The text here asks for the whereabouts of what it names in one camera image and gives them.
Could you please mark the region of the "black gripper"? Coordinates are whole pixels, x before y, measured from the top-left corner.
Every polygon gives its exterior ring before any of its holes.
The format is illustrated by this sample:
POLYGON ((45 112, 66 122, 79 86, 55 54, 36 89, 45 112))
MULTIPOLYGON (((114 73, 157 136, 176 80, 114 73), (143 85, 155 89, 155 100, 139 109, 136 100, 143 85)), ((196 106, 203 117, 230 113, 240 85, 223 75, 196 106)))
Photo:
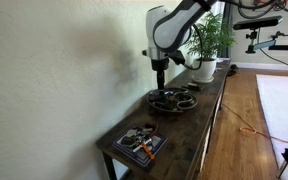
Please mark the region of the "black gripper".
POLYGON ((157 72, 157 86, 159 89, 164 88, 164 71, 168 69, 169 59, 162 59, 162 60, 152 60, 151 65, 152 69, 157 72))

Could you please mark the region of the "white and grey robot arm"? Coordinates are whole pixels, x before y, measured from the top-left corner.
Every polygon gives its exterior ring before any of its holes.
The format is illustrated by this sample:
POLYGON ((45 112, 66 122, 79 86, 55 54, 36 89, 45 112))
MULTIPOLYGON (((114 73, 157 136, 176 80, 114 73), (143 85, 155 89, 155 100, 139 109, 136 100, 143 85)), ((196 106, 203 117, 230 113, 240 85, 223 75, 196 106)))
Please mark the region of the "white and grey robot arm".
POLYGON ((164 5, 151 8, 146 14, 148 48, 142 51, 151 59, 157 72, 157 87, 164 89, 164 71, 168 68, 169 54, 185 44, 193 34, 192 26, 216 0, 182 0, 169 11, 164 5))

